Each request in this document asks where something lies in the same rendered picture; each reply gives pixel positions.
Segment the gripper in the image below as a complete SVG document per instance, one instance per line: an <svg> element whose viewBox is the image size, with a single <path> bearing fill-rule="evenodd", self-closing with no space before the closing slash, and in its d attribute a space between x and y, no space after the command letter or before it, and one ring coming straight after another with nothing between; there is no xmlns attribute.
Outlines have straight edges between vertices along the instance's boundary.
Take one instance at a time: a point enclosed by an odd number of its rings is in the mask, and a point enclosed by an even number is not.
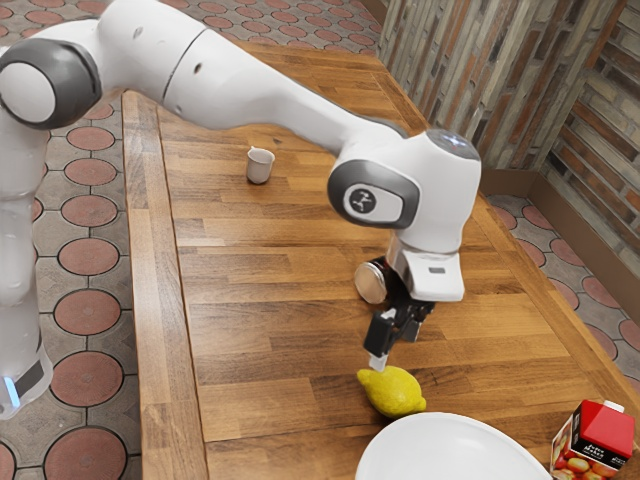
<svg viewBox="0 0 640 480"><path fill-rule="evenodd" d="M396 319L406 321L401 338L414 343L426 316L434 309L433 302L413 299L386 257L382 259L387 303L391 309L373 314L363 344L370 355L369 367L376 371L383 371L386 367L389 351L397 338Z"/></svg>

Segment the yellow lemon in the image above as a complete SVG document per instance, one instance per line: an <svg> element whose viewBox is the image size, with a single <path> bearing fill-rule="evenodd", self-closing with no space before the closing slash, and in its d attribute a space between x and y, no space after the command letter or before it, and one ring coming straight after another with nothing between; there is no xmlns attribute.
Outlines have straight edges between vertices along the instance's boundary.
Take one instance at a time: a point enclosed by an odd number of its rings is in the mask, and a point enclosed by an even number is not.
<svg viewBox="0 0 640 480"><path fill-rule="evenodd" d="M426 410L419 382L402 368L361 369L356 376L372 406L387 418L398 419Z"/></svg>

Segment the red juice carton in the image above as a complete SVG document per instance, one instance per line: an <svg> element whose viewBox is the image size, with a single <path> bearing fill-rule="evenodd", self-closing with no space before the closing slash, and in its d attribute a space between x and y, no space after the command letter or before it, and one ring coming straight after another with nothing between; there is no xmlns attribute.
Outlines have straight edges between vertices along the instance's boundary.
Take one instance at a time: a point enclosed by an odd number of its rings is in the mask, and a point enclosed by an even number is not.
<svg viewBox="0 0 640 480"><path fill-rule="evenodd" d="M631 458L635 419L611 401L583 400L551 444L554 480L612 480Z"/></svg>

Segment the white plate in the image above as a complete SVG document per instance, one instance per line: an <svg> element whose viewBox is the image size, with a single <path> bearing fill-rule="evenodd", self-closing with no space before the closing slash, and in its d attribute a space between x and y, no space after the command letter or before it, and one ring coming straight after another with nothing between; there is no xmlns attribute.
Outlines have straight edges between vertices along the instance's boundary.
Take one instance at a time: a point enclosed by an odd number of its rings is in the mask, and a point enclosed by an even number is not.
<svg viewBox="0 0 640 480"><path fill-rule="evenodd" d="M414 414L382 429L366 447L355 480L552 480L501 431L441 412Z"/></svg>

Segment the small white cup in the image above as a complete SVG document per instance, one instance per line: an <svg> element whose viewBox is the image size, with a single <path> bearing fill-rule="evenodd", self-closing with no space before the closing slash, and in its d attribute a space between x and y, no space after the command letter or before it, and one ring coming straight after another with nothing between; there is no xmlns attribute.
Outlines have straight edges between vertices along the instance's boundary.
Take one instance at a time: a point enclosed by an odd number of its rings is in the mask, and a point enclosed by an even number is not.
<svg viewBox="0 0 640 480"><path fill-rule="evenodd" d="M263 184L270 178L275 155L263 148L252 146L247 152L246 177L254 184Z"/></svg>

